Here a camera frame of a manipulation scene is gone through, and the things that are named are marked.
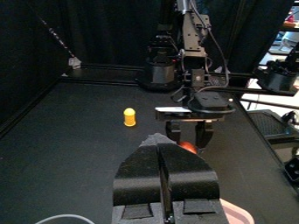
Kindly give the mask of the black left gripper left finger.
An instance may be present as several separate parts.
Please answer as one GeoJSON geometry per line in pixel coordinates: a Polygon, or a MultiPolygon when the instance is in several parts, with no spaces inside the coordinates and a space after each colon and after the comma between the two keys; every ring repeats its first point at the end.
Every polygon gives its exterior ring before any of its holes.
{"type": "Polygon", "coordinates": [[[113,180],[110,224],[162,224],[157,144],[164,136],[149,135],[121,162],[113,180]]]}

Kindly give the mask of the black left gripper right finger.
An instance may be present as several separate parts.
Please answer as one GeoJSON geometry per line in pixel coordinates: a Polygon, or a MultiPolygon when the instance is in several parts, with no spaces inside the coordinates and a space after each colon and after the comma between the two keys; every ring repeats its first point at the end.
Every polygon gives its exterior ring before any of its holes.
{"type": "Polygon", "coordinates": [[[164,222],[229,224],[220,204],[216,172],[166,136],[156,136],[164,222]]]}

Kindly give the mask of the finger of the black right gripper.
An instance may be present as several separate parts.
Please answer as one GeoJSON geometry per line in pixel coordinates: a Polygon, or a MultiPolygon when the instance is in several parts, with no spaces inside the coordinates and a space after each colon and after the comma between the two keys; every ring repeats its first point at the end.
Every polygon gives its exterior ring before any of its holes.
{"type": "Polygon", "coordinates": [[[165,122],[165,135],[176,143],[180,142],[181,129],[180,129],[180,123],[178,122],[176,122],[176,121],[166,121],[165,122]]]}
{"type": "Polygon", "coordinates": [[[213,128],[209,122],[197,122],[194,126],[194,144],[201,149],[206,146],[213,135],[213,128]]]}

